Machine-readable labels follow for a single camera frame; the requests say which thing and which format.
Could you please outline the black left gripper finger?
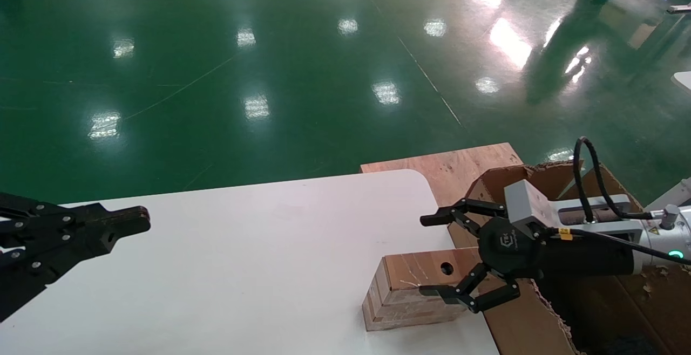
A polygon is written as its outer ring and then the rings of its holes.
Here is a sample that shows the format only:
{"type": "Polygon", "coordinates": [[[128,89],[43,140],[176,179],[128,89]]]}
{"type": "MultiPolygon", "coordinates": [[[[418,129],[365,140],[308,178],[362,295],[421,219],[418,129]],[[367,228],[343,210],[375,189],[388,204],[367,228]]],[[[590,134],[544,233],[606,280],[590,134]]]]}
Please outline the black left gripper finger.
{"type": "Polygon", "coordinates": [[[77,264],[110,254],[124,237],[143,234],[148,220],[95,220],[52,225],[44,220],[3,222],[1,316],[7,320],[77,264]]]}
{"type": "Polygon", "coordinates": [[[64,235],[74,240],[87,235],[104,242],[143,234],[151,228],[145,207],[109,211],[101,203],[62,207],[8,193],[1,194],[2,247],[29,247],[45,243],[49,237],[62,241],[64,235]]]}

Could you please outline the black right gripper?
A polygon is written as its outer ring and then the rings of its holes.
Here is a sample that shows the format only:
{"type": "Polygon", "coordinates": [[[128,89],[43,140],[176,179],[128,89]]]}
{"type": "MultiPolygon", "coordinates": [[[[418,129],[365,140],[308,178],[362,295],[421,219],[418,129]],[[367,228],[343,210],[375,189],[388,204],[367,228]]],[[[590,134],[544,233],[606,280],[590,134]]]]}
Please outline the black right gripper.
{"type": "Polygon", "coordinates": [[[438,208],[434,214],[420,217],[423,227],[456,223],[479,237],[477,244],[483,262],[476,264],[456,286],[420,286],[422,296],[439,296],[446,304],[462,304],[472,313],[481,313],[521,296],[520,287],[512,278],[582,278],[634,273],[633,251],[621,243],[594,236],[562,238],[556,229],[541,230],[538,239],[534,240],[508,220],[491,220],[481,227],[468,213],[507,218],[504,205],[474,199],[461,199],[449,207],[438,208]],[[473,296],[491,270],[508,279],[503,286],[473,296]]]}

